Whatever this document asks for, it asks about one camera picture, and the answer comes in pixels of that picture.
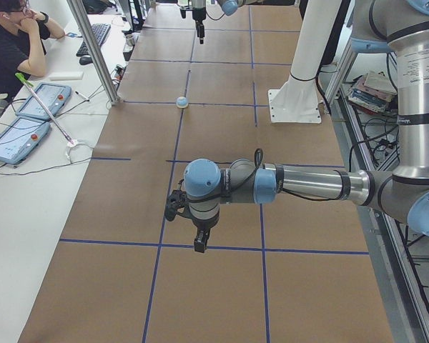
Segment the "black computer mouse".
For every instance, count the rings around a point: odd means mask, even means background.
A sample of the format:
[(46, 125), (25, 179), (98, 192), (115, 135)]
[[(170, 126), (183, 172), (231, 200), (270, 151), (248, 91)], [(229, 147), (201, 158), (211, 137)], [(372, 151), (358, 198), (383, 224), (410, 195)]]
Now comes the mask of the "black computer mouse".
[(91, 64), (93, 62), (92, 58), (89, 55), (84, 55), (79, 58), (79, 64), (82, 66)]

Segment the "lower blue teach pendant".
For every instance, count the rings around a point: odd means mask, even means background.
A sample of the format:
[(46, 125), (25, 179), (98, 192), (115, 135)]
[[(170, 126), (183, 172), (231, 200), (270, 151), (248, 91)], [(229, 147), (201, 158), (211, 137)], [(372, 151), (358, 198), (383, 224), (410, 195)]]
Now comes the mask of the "lower blue teach pendant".
[(0, 161), (20, 164), (49, 133), (51, 124), (47, 121), (18, 116), (0, 134)]

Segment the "blue teach pendant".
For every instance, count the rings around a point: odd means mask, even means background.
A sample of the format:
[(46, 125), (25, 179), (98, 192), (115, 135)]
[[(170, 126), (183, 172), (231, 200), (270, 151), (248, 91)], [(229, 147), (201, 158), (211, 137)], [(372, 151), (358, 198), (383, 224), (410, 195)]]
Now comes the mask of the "blue teach pendant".
[[(40, 83), (34, 91), (54, 116), (60, 112), (72, 95), (70, 86), (48, 82)], [(43, 121), (50, 120), (50, 117), (33, 96), (29, 96), (26, 99), (16, 111), (16, 115)]]
[(47, 121), (18, 116), (0, 134), (0, 161), (20, 164), (49, 133), (51, 124)]

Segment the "aluminium frame post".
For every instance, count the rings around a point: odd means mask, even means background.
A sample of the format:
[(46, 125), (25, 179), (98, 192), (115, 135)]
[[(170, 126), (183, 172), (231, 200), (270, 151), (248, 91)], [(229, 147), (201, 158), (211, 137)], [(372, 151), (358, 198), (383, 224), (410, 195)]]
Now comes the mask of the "aluminium frame post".
[(101, 49), (97, 44), (97, 40), (95, 39), (91, 23), (84, 9), (84, 5), (81, 0), (67, 0), (67, 3), (82, 33), (83, 40), (87, 45), (90, 56), (92, 57), (94, 68), (97, 71), (97, 76), (104, 87), (109, 102), (112, 106), (115, 106), (119, 101), (119, 96), (110, 77), (110, 73), (108, 71), (107, 64), (104, 60)]

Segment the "metal cup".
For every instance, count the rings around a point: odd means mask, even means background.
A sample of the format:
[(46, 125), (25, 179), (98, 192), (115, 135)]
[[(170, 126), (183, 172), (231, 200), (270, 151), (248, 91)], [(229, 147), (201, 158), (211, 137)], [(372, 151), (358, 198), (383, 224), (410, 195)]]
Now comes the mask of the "metal cup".
[(134, 36), (132, 34), (127, 34), (124, 38), (127, 46), (135, 45)]

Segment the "upper blue teach pendant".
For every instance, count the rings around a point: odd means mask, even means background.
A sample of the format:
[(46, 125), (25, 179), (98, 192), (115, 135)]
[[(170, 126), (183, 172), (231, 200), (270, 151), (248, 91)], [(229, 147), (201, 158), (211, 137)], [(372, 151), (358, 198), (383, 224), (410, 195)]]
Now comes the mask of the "upper blue teach pendant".
[[(72, 95), (70, 86), (48, 82), (40, 83), (34, 91), (54, 116), (60, 112)], [(33, 96), (29, 96), (26, 99), (16, 111), (16, 115), (43, 121), (50, 120), (50, 117)]]

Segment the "person in black shirt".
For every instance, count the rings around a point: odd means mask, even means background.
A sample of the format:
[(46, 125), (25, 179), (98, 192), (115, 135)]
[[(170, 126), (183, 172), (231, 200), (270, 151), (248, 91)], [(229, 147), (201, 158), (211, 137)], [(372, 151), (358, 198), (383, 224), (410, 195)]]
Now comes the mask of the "person in black shirt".
[(0, 1), (0, 94), (10, 102), (22, 88), (21, 73), (41, 78), (46, 75), (43, 41), (60, 39), (64, 29), (43, 11), (33, 10), (28, 1)]

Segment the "pink reacher grabber stick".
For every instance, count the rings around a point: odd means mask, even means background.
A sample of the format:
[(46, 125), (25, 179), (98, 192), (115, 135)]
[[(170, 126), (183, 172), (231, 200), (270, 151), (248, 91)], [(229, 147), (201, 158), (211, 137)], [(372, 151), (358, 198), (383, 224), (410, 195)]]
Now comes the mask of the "pink reacher grabber stick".
[(64, 138), (68, 141), (66, 150), (65, 150), (65, 156), (69, 163), (72, 163), (72, 158), (70, 156), (71, 150), (75, 149), (77, 146), (89, 146), (89, 144), (85, 140), (78, 140), (72, 138), (69, 133), (60, 125), (60, 123), (57, 121), (56, 117), (51, 113), (49, 108), (46, 106), (46, 104), (40, 99), (38, 94), (33, 89), (33, 84), (24, 78), (24, 75), (20, 72), (15, 73), (16, 78), (27, 88), (27, 90), (30, 92), (30, 94), (36, 99), (36, 101), (39, 103), (41, 108), (45, 111), (45, 113), (49, 116), (49, 118), (54, 122), (58, 130), (63, 134)]

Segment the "stack of books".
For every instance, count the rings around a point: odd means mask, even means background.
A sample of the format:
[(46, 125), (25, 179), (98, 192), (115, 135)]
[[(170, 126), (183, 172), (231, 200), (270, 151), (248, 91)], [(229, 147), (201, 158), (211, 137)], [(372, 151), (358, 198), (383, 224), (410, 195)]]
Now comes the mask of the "stack of books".
[(397, 90), (384, 73), (374, 71), (355, 80), (347, 93), (347, 100), (374, 114), (398, 109)]

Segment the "white foam block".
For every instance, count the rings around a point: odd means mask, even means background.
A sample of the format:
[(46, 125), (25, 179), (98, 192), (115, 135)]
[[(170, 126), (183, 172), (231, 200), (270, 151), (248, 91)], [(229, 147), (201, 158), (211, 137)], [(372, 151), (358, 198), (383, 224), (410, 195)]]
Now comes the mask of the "white foam block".
[(51, 73), (49, 79), (51, 81), (81, 80), (83, 75), (83, 71), (59, 71)]

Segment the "black marker pen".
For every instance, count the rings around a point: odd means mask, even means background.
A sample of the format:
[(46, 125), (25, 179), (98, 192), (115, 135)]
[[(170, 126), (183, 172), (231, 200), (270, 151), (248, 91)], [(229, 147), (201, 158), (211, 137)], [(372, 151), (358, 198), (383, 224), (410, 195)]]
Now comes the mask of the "black marker pen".
[(89, 101), (90, 101), (90, 98), (89, 98), (89, 97), (87, 97), (87, 96), (83, 95), (82, 93), (80, 93), (80, 92), (78, 92), (78, 91), (75, 91), (75, 94), (76, 94), (77, 96), (79, 96), (80, 98), (82, 98), (82, 99), (83, 99), (83, 101), (87, 101), (87, 102), (89, 102)]

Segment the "blue white call bell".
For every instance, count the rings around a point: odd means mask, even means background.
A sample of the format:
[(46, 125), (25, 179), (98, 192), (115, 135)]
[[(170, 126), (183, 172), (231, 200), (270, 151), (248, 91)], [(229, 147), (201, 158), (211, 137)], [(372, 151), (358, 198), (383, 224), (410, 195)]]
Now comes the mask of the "blue white call bell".
[(176, 106), (180, 109), (185, 109), (189, 105), (189, 102), (185, 96), (179, 96), (176, 99)]

